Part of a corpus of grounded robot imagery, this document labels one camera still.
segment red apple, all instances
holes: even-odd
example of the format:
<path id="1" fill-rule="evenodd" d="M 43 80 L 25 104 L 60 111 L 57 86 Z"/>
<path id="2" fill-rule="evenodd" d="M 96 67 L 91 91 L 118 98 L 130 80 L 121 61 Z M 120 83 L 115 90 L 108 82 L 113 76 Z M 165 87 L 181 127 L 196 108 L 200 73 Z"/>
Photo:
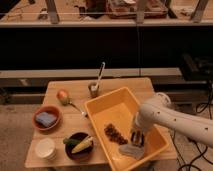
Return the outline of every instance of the red apple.
<path id="1" fill-rule="evenodd" d="M 69 92 L 67 90 L 59 90 L 56 97 L 63 105 L 67 105 L 70 102 Z"/>

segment white cup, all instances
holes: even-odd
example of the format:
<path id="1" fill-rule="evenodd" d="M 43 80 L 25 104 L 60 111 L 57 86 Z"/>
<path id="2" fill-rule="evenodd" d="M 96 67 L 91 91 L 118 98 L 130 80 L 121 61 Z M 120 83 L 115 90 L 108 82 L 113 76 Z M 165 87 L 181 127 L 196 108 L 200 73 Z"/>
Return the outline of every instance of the white cup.
<path id="1" fill-rule="evenodd" d="M 36 144 L 35 153 L 41 159 L 54 159 L 56 154 L 55 142 L 51 138 L 44 138 L 40 140 Z"/>

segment yellow vegetable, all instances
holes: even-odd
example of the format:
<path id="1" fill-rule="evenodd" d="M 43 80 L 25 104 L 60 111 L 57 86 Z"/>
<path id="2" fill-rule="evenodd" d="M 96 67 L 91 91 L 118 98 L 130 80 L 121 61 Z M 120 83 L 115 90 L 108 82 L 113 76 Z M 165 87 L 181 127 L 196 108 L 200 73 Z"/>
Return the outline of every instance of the yellow vegetable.
<path id="1" fill-rule="evenodd" d="M 72 154 L 78 153 L 92 145 L 93 137 L 86 137 L 72 149 Z"/>

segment orange tray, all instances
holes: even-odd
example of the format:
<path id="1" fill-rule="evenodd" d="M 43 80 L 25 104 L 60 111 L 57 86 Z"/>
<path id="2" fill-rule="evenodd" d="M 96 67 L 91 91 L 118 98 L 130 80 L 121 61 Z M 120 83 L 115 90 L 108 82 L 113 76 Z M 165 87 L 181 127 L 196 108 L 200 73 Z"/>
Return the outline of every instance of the orange tray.
<path id="1" fill-rule="evenodd" d="M 89 118 L 96 135 L 114 171 L 131 170 L 150 160 L 169 144 L 161 132 L 153 126 L 145 137 L 145 154 L 140 160 L 119 153 L 119 145 L 111 142 L 105 135 L 104 128 L 112 123 L 123 137 L 130 142 L 130 129 L 133 116 L 139 109 L 139 102 L 127 87 L 106 93 L 85 103 Z"/>

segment black bowl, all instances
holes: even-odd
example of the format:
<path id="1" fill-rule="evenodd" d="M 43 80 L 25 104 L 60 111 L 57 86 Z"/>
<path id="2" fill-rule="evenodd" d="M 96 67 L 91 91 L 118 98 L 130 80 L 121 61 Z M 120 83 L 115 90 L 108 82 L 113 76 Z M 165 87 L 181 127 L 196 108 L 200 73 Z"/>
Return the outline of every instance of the black bowl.
<path id="1" fill-rule="evenodd" d="M 76 140 L 83 140 L 84 138 L 86 138 L 88 136 L 87 133 L 84 133 L 84 132 L 78 132 L 78 133 L 75 133 L 73 134 L 70 139 L 76 139 Z M 66 151 L 66 154 L 67 156 L 72 159 L 72 160 L 77 160 L 77 161 L 81 161 L 81 160 L 86 160 L 89 158 L 91 152 L 92 152 L 92 149 L 93 149 L 93 142 L 92 142 L 92 145 L 85 148 L 84 150 L 78 152 L 78 153 L 75 153 L 75 154 L 72 154 L 72 149 L 75 147 L 75 145 L 65 145 L 65 151 Z"/>

